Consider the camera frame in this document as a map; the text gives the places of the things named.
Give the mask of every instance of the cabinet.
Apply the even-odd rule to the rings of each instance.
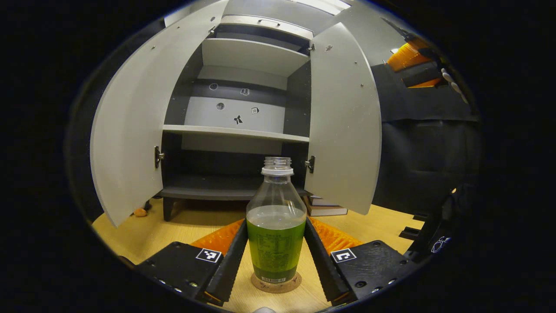
[[[298,192],[366,214],[381,123],[356,38],[342,23],[313,37],[283,21],[222,17],[226,3],[158,33],[106,88],[93,122],[91,170],[110,221],[118,226],[155,194],[249,199],[265,154],[292,157]],[[164,153],[159,165],[155,147]],[[304,167],[310,157],[312,172]]]

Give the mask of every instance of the grey shelf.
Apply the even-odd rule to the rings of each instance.
[[[164,182],[162,197],[198,200],[250,200],[262,183],[260,177],[182,175]],[[300,196],[307,195],[295,187]]]

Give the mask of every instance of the white cabinet door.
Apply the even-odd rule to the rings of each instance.
[[[381,150],[379,98],[371,69],[354,36],[338,23],[311,44],[311,128],[305,190],[367,214]]]
[[[162,189],[154,148],[176,81],[195,49],[220,23],[227,0],[165,28],[116,72],[98,105],[91,134],[91,171],[114,226]]]

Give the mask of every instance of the cork coaster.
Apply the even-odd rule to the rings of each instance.
[[[271,294],[283,294],[284,292],[290,292],[296,289],[301,284],[301,275],[295,272],[294,278],[283,282],[283,283],[269,283],[262,281],[255,276],[255,273],[251,275],[251,282],[259,290],[264,292],[270,292]]]

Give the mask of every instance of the book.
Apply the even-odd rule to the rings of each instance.
[[[311,202],[312,206],[319,206],[319,207],[337,207],[338,206],[337,204],[328,202],[325,199],[322,199],[321,197],[316,196],[314,194],[309,196],[309,201]]]
[[[346,215],[348,213],[346,208],[340,206],[312,206],[306,195],[303,196],[303,202],[307,206],[309,216]]]

